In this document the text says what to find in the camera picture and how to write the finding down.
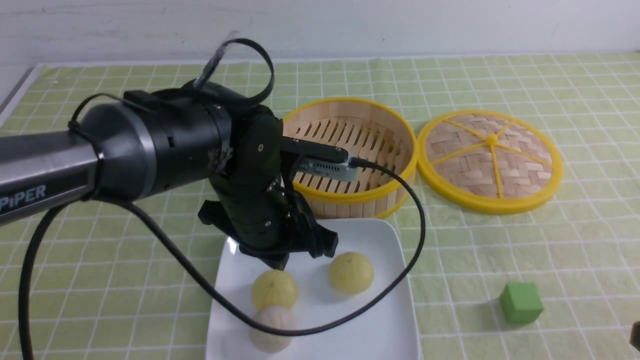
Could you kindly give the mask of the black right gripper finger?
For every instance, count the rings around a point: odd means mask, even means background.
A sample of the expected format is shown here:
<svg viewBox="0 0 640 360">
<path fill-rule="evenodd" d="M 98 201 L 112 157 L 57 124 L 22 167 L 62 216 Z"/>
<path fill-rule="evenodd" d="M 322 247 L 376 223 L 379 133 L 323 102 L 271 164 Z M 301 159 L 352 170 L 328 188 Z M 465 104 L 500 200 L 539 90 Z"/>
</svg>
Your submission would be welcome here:
<svg viewBox="0 0 640 360">
<path fill-rule="evenodd" d="M 629 344 L 640 352 L 640 321 L 635 321 L 631 326 Z"/>
</svg>

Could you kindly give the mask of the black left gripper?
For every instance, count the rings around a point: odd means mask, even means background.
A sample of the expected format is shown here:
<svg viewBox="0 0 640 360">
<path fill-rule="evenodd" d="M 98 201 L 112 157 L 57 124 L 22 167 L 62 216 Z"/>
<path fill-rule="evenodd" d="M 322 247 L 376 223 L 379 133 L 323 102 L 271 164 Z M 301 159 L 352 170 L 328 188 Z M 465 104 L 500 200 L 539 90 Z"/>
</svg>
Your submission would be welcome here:
<svg viewBox="0 0 640 360">
<path fill-rule="evenodd" d="M 204 224 L 235 240 L 241 253 L 284 271 L 290 254 L 333 258 L 338 234 L 320 225 L 309 203 L 281 173 L 283 121 L 266 107 L 233 120 L 233 155 L 209 178 L 218 201 L 199 210 Z"/>
</svg>

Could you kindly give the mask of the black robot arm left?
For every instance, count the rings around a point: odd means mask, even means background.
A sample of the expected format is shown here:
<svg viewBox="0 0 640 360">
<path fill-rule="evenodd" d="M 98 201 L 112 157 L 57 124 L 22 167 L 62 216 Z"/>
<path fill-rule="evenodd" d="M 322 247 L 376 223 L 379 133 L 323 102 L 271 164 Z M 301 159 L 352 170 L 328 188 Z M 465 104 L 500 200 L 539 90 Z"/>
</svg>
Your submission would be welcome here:
<svg viewBox="0 0 640 360">
<path fill-rule="evenodd" d="M 303 157 L 342 162 L 344 150 L 284 135 L 256 100 L 190 84 L 92 107 L 64 131 L 1 139 L 1 223 L 89 199 L 135 202 L 208 179 L 217 200 L 199 220 L 277 270 L 290 253 L 334 256 L 338 235 L 293 188 Z"/>
</svg>

